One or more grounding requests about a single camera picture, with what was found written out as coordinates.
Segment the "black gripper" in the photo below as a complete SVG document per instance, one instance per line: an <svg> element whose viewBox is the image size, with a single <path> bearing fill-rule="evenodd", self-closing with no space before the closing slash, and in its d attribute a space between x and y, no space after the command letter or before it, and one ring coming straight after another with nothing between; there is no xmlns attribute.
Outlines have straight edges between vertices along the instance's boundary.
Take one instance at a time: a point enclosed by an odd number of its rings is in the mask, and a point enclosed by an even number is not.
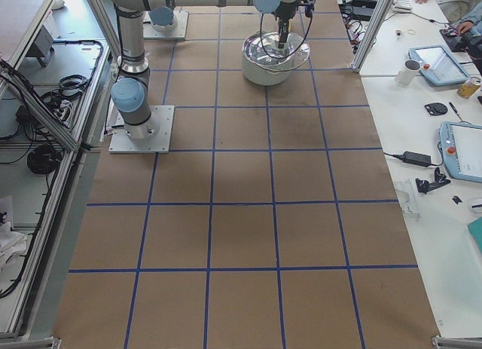
<svg viewBox="0 0 482 349"><path fill-rule="evenodd" d="M278 21L278 49L285 47L290 33L290 23L288 22L294 18L299 7L304 8L305 16L311 19L315 10L315 0L281 0L275 10L274 16Z"/></svg>

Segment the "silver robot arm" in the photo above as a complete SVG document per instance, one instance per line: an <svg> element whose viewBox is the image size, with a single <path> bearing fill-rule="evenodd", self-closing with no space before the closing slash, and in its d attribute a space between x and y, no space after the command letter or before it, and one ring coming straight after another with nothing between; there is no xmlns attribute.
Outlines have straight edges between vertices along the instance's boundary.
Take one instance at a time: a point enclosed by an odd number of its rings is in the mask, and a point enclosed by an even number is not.
<svg viewBox="0 0 482 349"><path fill-rule="evenodd" d="M120 40L120 80L111 89L111 99L124 120L132 141L151 139L160 132L160 119L147 102L148 59L145 56L143 18L149 14L155 26L174 23L174 10L182 7L253 6L262 16L274 16L278 29L259 29L242 46L243 75L261 86L282 83L291 71L302 66L310 55L306 39L291 32L291 20L299 8L313 16L315 0L111 0L114 3Z"/></svg>
<svg viewBox="0 0 482 349"><path fill-rule="evenodd" d="M160 7L148 12L153 29L163 35L170 34L178 25L174 10Z"/></svg>

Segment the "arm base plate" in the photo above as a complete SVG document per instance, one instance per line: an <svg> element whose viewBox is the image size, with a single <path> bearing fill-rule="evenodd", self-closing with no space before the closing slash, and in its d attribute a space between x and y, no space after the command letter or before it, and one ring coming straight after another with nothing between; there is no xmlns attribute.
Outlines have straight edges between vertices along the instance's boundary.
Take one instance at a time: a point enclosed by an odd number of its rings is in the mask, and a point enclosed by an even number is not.
<svg viewBox="0 0 482 349"><path fill-rule="evenodd" d="M173 11L170 24L160 25L151 21L149 12L144 13L143 36L145 40L184 41L188 27L188 11Z"/></svg>
<svg viewBox="0 0 482 349"><path fill-rule="evenodd" d="M150 106L151 117L144 124L132 126L124 123L117 113L112 125L108 151L112 154L168 153L175 114L174 106Z"/></svg>

